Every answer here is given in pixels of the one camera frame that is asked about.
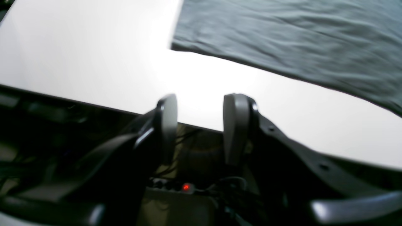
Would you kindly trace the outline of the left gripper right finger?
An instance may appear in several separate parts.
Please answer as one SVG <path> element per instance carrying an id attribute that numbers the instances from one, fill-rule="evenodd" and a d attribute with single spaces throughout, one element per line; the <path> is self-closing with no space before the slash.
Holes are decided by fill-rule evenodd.
<path id="1" fill-rule="evenodd" d="M 401 225 L 401 191 L 372 186 L 287 137 L 254 99 L 223 102 L 225 162 L 248 167 L 274 225 Z"/>

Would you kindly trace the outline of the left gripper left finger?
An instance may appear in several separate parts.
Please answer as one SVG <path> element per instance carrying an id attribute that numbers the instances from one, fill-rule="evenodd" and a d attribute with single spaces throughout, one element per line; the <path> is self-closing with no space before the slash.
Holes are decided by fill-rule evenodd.
<path id="1" fill-rule="evenodd" d="M 162 97 L 116 137 L 74 163 L 47 168 L 37 186 L 1 197 L 1 212 L 50 226 L 135 225 L 145 187 L 173 161 L 177 97 Z"/>

